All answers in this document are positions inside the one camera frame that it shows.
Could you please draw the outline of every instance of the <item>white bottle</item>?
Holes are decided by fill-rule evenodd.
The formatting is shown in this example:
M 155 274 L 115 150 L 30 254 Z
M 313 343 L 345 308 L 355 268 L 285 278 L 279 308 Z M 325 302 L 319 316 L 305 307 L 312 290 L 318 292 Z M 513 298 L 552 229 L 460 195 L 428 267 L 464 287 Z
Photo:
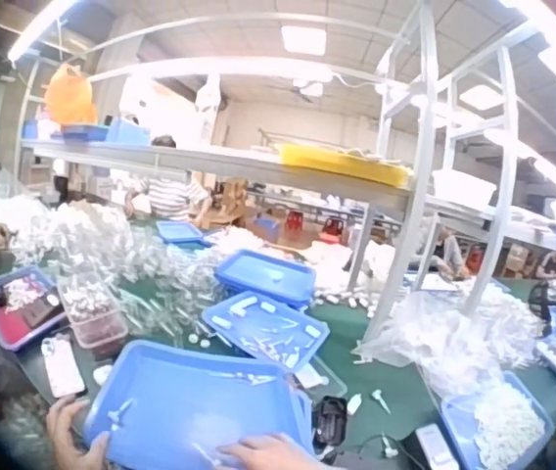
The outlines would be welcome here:
M 219 75 L 209 75 L 207 84 L 200 88 L 196 96 L 196 111 L 199 115 L 200 128 L 198 142 L 200 144 L 210 145 L 220 104 Z

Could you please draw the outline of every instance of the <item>orange bag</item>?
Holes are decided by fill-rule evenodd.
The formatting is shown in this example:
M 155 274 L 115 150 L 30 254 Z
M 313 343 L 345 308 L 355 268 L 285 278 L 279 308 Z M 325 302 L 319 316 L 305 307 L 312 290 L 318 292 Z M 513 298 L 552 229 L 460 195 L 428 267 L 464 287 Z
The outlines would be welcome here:
M 97 110 L 93 104 L 91 83 L 80 70 L 62 64 L 45 92 L 45 106 L 58 124 L 95 124 Z

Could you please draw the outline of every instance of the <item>blue container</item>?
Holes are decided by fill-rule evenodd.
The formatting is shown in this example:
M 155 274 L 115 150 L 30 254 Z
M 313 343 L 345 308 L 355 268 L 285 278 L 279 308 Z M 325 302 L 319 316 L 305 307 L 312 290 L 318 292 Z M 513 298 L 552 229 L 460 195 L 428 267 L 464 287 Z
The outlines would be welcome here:
M 189 222 L 159 220 L 157 230 L 166 243 L 197 242 L 204 238 L 200 229 Z
M 108 132 L 109 128 L 105 125 L 75 124 L 62 127 L 65 140 L 78 142 L 103 142 Z
M 526 452 L 507 470 L 524 470 L 538 456 L 541 450 L 548 444 L 554 434 L 554 423 L 545 409 L 531 395 L 522 381 L 513 372 L 504 372 L 504 381 L 519 390 L 531 399 L 533 410 L 545 423 L 545 433 L 538 441 L 530 446 Z M 474 418 L 474 410 L 480 400 L 480 394 L 458 397 L 446 397 L 441 402 L 441 418 L 443 424 L 463 461 L 463 467 L 467 470 L 483 468 L 479 458 L 479 449 L 474 443 L 478 432 L 478 421 Z
M 305 306 L 315 289 L 315 271 L 293 261 L 241 250 L 215 270 L 235 292 L 253 291 L 295 308 Z
M 253 386 L 248 374 L 273 380 Z M 199 448 L 222 458 L 217 447 L 249 436 L 285 433 L 312 453 L 309 407 L 275 364 L 134 341 L 95 398 L 83 437 L 91 445 L 111 431 L 107 458 L 123 467 L 210 469 Z
M 257 302 L 245 308 L 245 316 L 229 312 L 231 306 L 254 297 L 257 298 Z M 271 313 L 264 310 L 261 307 L 262 303 L 273 306 L 275 311 Z M 229 321 L 232 326 L 220 326 L 214 321 L 215 317 Z M 330 333 L 325 323 L 253 292 L 244 292 L 207 308 L 202 313 L 202 319 L 247 354 L 258 359 L 275 361 L 285 371 L 292 373 L 298 372 L 310 362 Z M 316 331 L 317 337 L 306 333 L 306 327 L 311 329 L 313 334 Z M 266 344 L 275 345 L 274 349 L 280 355 L 280 359 L 271 358 L 256 340 L 267 340 Z M 298 359 L 290 367 L 285 361 L 291 354 L 297 354 Z
M 37 127 L 36 119 L 29 119 L 23 123 L 22 139 L 38 139 L 39 129 Z
M 129 120 L 114 118 L 109 126 L 106 141 L 117 144 L 149 147 L 151 143 L 150 129 L 141 127 Z
M 0 276 L 0 287 L 5 286 L 15 279 L 27 276 L 33 276 L 33 279 L 40 284 L 46 291 L 53 288 L 56 284 L 52 279 L 47 277 L 38 266 L 27 266 L 16 271 Z M 27 343 L 50 330 L 54 325 L 65 319 L 65 314 L 60 313 L 54 318 L 49 319 L 34 330 L 31 330 L 21 318 L 11 318 L 13 315 L 20 315 L 17 311 L 12 313 L 4 313 L 0 311 L 0 346 L 8 351 L 18 351 Z M 6 332 L 10 330 L 11 336 L 16 338 L 9 340 L 5 337 Z

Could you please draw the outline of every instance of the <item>striped shirt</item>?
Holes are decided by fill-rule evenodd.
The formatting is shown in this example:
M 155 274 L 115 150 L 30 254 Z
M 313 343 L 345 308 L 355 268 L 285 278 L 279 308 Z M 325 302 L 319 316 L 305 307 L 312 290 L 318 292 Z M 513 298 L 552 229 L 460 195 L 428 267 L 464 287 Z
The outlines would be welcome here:
M 187 184 L 172 179 L 144 178 L 138 182 L 136 189 L 148 195 L 155 216 L 171 220 L 188 220 L 189 206 L 209 196 L 209 192 L 196 180 Z

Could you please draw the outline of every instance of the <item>yellow tray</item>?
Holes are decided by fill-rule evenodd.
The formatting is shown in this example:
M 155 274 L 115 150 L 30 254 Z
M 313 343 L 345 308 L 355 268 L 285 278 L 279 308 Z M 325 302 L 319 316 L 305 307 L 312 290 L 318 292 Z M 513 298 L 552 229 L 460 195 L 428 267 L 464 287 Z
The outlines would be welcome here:
M 316 147 L 286 144 L 280 149 L 280 157 L 284 165 L 346 174 L 396 188 L 403 187 L 408 176 L 406 169 L 401 166 L 368 162 L 360 157 Z

